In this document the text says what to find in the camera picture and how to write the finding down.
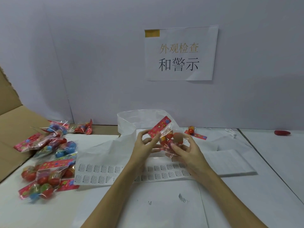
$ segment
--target right hand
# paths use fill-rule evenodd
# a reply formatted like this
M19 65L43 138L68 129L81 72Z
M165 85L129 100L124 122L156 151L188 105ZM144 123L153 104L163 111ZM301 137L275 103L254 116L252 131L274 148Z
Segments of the right hand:
M206 161L203 153L201 152L199 146L193 140L192 136L188 134L183 134L183 137L188 139L190 146L186 145L174 145L171 147L175 151L175 153L179 156L173 156L171 159L173 161L179 161L186 165L187 170L192 175L192 177L201 184L205 184L204 178L209 173L213 172L212 168Z

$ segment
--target paper sheet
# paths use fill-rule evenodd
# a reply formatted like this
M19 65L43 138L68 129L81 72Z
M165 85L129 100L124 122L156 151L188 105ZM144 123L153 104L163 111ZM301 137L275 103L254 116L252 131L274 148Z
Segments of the paper sheet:
M147 80L212 80L218 26L159 33L145 38Z
M256 171L235 150L205 152L211 168L221 177L256 174ZM123 170L122 165L101 165L99 160L82 159L77 163L75 185L112 185ZM150 157L135 182L155 182L192 179L186 167L168 157Z
M79 228L84 223L108 189L90 189L90 194L79 206L71 228ZM133 184L116 227L208 228L197 183L173 181Z

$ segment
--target forearm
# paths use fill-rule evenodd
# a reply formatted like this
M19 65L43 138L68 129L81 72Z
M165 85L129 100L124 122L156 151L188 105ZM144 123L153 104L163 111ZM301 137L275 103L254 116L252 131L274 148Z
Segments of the forearm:
M135 177L136 166L127 164L81 227L115 227Z
M210 171L203 178L203 185L217 202L232 228L267 228L214 171Z

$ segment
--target table surface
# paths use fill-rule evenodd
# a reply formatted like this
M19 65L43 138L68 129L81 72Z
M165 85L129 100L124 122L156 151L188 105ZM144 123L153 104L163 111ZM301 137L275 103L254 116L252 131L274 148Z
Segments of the table surface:
M304 203L304 131L290 131L289 136L277 136L274 130L241 132Z
M269 228L303 226L304 204L238 131L235 131L236 138L224 129L197 128L197 133L218 144L219 150L237 150L258 172L255 176L227 177L223 180ZM114 137L100 136L99 144L101 139L104 142ZM83 141L82 148L96 143L93 140ZM21 182L21 171L22 167L0 185L0 227L70 227L80 202L90 194L92 187L58 192L50 201L30 204L18 198L17 190L25 186ZM209 228L230 227L210 194L202 186L200 191Z

